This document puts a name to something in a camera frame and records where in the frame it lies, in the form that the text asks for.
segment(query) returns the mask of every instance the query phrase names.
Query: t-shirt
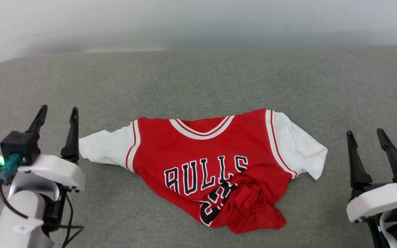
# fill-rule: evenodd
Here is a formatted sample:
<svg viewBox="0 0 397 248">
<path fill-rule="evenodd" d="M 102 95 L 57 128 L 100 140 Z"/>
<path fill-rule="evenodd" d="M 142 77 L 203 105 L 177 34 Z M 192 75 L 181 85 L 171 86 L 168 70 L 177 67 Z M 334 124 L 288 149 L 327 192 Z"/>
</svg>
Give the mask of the t-shirt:
<svg viewBox="0 0 397 248">
<path fill-rule="evenodd" d="M 235 233 L 281 228 L 286 221 L 273 205 L 299 174 L 318 179 L 327 154 L 271 110 L 196 121 L 142 117 L 82 138 L 79 148 L 92 162 L 138 174 L 200 223 Z"/>
</svg>

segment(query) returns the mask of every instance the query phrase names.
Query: green led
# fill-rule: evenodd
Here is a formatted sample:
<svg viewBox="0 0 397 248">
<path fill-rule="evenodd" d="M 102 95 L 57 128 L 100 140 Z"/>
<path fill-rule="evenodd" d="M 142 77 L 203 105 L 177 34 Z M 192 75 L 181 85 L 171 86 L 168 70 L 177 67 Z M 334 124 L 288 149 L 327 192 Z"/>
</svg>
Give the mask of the green led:
<svg viewBox="0 0 397 248">
<path fill-rule="evenodd" d="M 5 162 L 4 162 L 4 157 L 3 155 L 0 155 L 0 166 L 4 166 Z"/>
</svg>

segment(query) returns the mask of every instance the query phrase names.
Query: white robot link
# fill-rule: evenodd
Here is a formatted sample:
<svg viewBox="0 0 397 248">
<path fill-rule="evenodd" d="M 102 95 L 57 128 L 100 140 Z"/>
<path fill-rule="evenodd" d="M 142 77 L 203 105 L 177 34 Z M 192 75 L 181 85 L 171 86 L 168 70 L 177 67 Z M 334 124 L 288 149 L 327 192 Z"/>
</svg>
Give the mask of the white robot link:
<svg viewBox="0 0 397 248">
<path fill-rule="evenodd" d="M 381 148 L 387 153 L 393 173 L 391 183 L 372 184 L 357 151 L 351 131 L 347 132 L 352 197 L 347 204 L 351 222 L 367 223 L 375 248 L 397 248 L 397 149 L 384 130 L 377 130 Z"/>
<path fill-rule="evenodd" d="M 45 122 L 43 105 L 25 132 L 12 131 L 1 141 L 0 197 L 4 203 L 0 216 L 0 248 L 51 248 L 49 234 L 67 229 L 65 247 L 83 230 L 72 226 L 73 207 L 67 193 L 85 190 L 85 176 L 78 166 L 79 115 L 73 108 L 70 131 L 61 157 L 41 154 L 39 131 Z M 10 185 L 5 197 L 2 186 Z M 51 192 L 53 199 L 39 192 Z M 70 221 L 61 225 L 65 200 L 70 206 Z M 71 229 L 78 229 L 70 237 Z"/>
</svg>

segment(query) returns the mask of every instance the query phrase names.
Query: white wall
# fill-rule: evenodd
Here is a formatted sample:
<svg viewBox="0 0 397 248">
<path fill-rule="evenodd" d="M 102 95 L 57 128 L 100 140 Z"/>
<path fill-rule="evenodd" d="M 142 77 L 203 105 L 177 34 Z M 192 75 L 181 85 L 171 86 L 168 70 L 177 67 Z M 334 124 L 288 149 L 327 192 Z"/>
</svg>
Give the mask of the white wall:
<svg viewBox="0 0 397 248">
<path fill-rule="evenodd" d="M 0 0 L 0 62 L 51 52 L 397 44 L 397 0 Z"/>
</svg>

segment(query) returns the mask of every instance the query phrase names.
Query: shirt sleeve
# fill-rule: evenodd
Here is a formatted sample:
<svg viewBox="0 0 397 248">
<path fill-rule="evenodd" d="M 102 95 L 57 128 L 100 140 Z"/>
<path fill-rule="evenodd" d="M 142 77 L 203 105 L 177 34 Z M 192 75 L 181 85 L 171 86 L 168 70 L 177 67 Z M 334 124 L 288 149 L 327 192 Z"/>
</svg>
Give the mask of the shirt sleeve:
<svg viewBox="0 0 397 248">
<path fill-rule="evenodd" d="M 137 121 L 114 132 L 102 130 L 79 140 L 83 158 L 101 164 L 120 165 L 134 172 L 133 160 L 140 145 Z"/>
<path fill-rule="evenodd" d="M 278 155 L 275 159 L 294 176 L 308 172 L 317 180 L 323 172 L 327 148 L 283 113 L 272 111 L 272 128 Z"/>
</svg>

